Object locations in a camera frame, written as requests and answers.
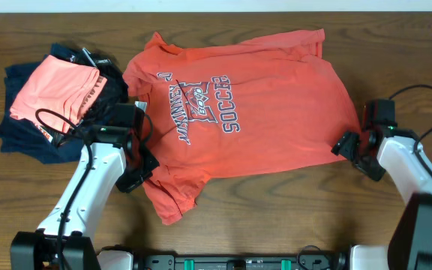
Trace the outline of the red soccer t-shirt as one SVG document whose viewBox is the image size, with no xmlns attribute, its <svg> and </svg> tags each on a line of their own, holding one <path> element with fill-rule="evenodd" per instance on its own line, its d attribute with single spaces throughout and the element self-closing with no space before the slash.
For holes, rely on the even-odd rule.
<svg viewBox="0 0 432 270">
<path fill-rule="evenodd" d="M 123 78 L 147 105 L 143 134 L 159 163 L 143 187 L 164 224 L 193 209 L 210 179 L 338 161 L 332 146 L 360 124 L 322 57 L 325 38 L 298 30 L 183 49 L 154 34 L 129 61 Z"/>
</svg>

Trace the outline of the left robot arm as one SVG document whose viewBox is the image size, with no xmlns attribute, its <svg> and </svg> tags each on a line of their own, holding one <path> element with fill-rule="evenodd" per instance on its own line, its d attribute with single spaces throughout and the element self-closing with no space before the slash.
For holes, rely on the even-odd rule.
<svg viewBox="0 0 432 270">
<path fill-rule="evenodd" d="M 18 232 L 10 246 L 12 269 L 141 269 L 132 250 L 116 245 L 96 252 L 93 241 L 113 188 L 130 193 L 159 165 L 142 135 L 147 104 L 118 103 L 107 125 L 78 130 L 78 166 L 61 198 L 34 232 Z"/>
</svg>

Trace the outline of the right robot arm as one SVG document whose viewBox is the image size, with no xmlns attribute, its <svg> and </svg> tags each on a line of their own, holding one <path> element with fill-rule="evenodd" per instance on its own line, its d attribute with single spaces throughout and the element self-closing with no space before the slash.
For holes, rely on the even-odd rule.
<svg viewBox="0 0 432 270">
<path fill-rule="evenodd" d="M 361 133 L 345 132 L 331 151 L 375 182 L 389 175 L 406 204 L 389 244 L 352 247 L 349 269 L 432 270 L 432 163 L 417 135 L 398 128 L 394 101 L 368 101 Z"/>
</svg>

